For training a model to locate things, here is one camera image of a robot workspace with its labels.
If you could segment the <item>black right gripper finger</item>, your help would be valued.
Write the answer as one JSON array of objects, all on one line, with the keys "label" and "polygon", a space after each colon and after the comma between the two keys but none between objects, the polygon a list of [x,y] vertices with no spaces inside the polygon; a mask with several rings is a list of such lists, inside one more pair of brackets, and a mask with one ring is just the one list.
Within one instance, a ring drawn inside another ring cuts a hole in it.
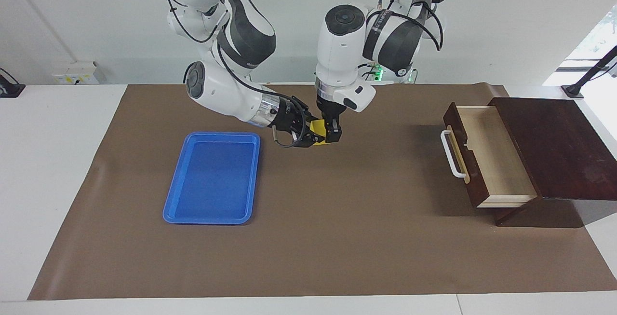
[{"label": "black right gripper finger", "polygon": [[291,96],[290,102],[295,107],[297,114],[302,118],[304,123],[311,123],[313,120],[317,119],[317,117],[311,114],[309,107],[296,96]]},{"label": "black right gripper finger", "polygon": [[296,148],[308,148],[313,144],[321,143],[325,141],[325,137],[318,135],[312,130],[305,130],[302,134],[300,132],[294,132],[294,147]]}]

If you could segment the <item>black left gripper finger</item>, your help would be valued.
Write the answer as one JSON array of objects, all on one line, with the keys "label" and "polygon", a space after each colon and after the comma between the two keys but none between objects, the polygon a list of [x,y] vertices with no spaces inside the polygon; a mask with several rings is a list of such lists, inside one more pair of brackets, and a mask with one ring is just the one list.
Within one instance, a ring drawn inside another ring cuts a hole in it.
[{"label": "black left gripper finger", "polygon": [[338,119],[326,120],[326,143],[337,143],[342,136],[342,128]]}]

